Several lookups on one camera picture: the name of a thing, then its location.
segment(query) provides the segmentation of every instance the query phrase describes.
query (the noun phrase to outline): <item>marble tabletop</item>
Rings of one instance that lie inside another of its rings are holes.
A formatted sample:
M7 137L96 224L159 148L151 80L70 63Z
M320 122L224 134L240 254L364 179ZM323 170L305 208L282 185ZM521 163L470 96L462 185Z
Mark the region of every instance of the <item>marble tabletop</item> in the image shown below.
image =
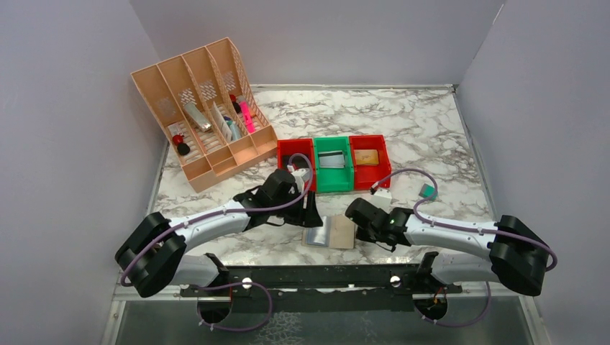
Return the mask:
M258 106L279 139L383 134L393 169L419 167L437 179L439 196L422 212L464 221L491 215L452 93L449 90L258 91ZM263 183L277 167L272 157L234 177L195 193L173 150L168 153L155 202L167 218L186 216L226 203ZM392 178L392 206L412 207L429 181L414 173ZM368 193L317 195L321 216L345 212ZM337 265L418 262L434 247L399 247L394 253L356 241L354 249L301 245L302 228L260 226L201 245L188 254L215 253L226 265Z

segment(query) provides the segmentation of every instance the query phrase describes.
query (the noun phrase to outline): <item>gray wall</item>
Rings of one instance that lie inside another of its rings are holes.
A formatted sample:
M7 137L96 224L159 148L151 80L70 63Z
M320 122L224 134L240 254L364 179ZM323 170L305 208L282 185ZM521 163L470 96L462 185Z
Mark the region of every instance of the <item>gray wall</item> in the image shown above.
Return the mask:
M231 37L251 83L459 83L504 0L131 0L162 59Z
M605 344L610 2L509 0L457 90L501 213L559 255L537 299L554 344Z
M99 343L163 142L129 73L157 60L127 0L1 2L0 343Z

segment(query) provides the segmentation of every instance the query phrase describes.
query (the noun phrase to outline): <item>card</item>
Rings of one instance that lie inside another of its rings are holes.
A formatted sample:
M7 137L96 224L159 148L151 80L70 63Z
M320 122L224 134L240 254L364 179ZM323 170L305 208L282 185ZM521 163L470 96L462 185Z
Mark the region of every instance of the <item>card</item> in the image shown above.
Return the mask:
M355 149L356 165L379 165L379 152L376 149Z
M320 167L343 169L345 167L345 157L343 151L326 151L318 153Z

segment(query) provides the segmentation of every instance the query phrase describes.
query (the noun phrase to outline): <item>purple cable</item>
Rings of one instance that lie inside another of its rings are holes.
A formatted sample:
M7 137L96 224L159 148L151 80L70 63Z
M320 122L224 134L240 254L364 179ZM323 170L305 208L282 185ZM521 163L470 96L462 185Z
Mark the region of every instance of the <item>purple cable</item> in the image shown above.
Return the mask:
M269 300L269 309L267 310L267 315L265 315L265 318L257 323L254 326L250 326L250 327L244 327L244 328L232 328L232 327L225 327L225 326L216 326L215 323L207 323L202 317L201 317L201 311L199 309L199 304L197 305L197 316L199 317L199 319L201 320L201 322L199 323L199 325L206 325L208 327L210 327L210 330L214 330L214 329L219 329L221 331L229 331L229 332L249 332L249 331L254 331L257 328L260 328L261 326L264 326L267 322L269 322L269 319L271 318L271 313L273 312L273 299L271 298L271 294L269 293L269 290L267 290L266 287L262 286L261 284L257 283L257 282L232 282L231 284L226 284L226 285L220 285L220 286L215 286L215 287L197 287L200 290L203 291L214 291L214 290L221 290L221 289L226 289L226 288L232 288L234 286L239 286L239 285L253 285L257 288L260 288L263 290L263 292L267 295L267 299Z
M485 282L485 284L487 284L487 302L485 303L485 309L483 309L483 311L481 311L481 313L478 314L478 316L476 318L474 318L468 322L465 322L465 323L448 323L448 322L442 322L442 321L435 322L435 320L432 320L431 318L424 316L424 314L422 314L422 312L419 311L417 308L415 308L415 310L417 311L417 313L419 313L419 315L422 316L422 320L433 323L436 326L449 327L449 328L461 328L461 327L472 326L475 323L483 320L487 316L487 313L489 313L489 308L491 307L491 287L489 286L488 282Z
M306 155L303 155L301 153L295 153L294 155L290 156L290 159L288 160L288 164L290 165L292 163L292 159L295 157L302 157L305 160L305 162L307 163L309 172L311 173L311 175L313 175L313 172L311 171L312 170L311 162L309 161L309 159L307 158ZM301 200L303 197L305 197L307 195L307 192L309 192L309 188L311 187L312 180L313 180L313 178L309 178L309 180L307 180L307 185L305 186L305 189L303 189L303 193L301 193L301 195L299 195L296 199L289 201L288 203L284 203L283 205L273 206L273 207L264 207L264 208L230 208L228 210L225 210L225 213L269 212L269 211L281 210L282 208L292 206L295 203L298 203L299 200ZM214 216L219 216L221 214L223 214L223 211L205 213L199 217L189 220L188 222L195 223L197 221L202 221L204 219L211 218ZM155 246L155 244L162 241L167 235L171 234L174 231L180 230L183 227L184 227L184 223L176 224L175 226L172 226L171 228L165 230L159 236L155 237L152 241L150 241L150 243L147 244L146 247L144 247L144 249L142 249L140 251L140 253L138 253L134 257L134 259L129 263L129 265L127 265L127 268L125 268L125 271L123 271L123 273L121 274L121 279L120 279L121 285L127 286L127 287L133 286L133 284L131 282L127 282L126 279L127 279L127 276L129 275L129 273L131 272L131 270L133 270L133 267L135 266L135 264L137 264L137 262L140 261L140 259L142 259L144 254L146 254L149 250L151 250Z
M427 173L427 172L425 172L425 171L423 171L421 169L407 167L407 168L404 168L404 169L397 170L397 171L391 173L390 175L387 175L386 177L382 178L381 180L375 182L375 184L373 184L373 189L376 189L378 185L380 185L381 183L384 183L387 179L391 178L392 176L394 176L396 174L399 174L399 173L406 173L406 172L420 173L420 174L426 176L427 178L429 178L432 181L432 184L434 185L434 192L430 196L428 196L427 198L423 198L420 201L417 201L415 203L415 205L413 205L413 213L415 213L415 216L420 221L423 221L424 223L427 223L427 224L431 224L432 220L423 217L421 214L419 214L419 211L417 210L419 205L425 203L426 201L432 200L432 198L435 197L438 194L438 184L437 184L437 181L429 173ZM466 227L466 226L457 226L457 225L452 225L452 224L441 223L441 222L438 222L438 221L435 221L434 224L443 226L443 227L448 228L448 229L458 230L458 231L466 231L466 232L477 233L477 234L479 232L479 230L477 228L469 228L469 227ZM557 266L557 255L546 244L540 243L540 242L535 241L533 239L528 239L525 236L511 234L510 232L506 232L506 231L502 231L502 230L483 229L482 233L483 234L495 234L496 236L500 235L500 236L510 237L512 239L518 239L519 241L523 241L523 242L529 243L529 244L531 244L533 246L542 248L547 253L549 253L549 255L552 257L552 262L547 267L547 272L552 270L552 269L554 269Z

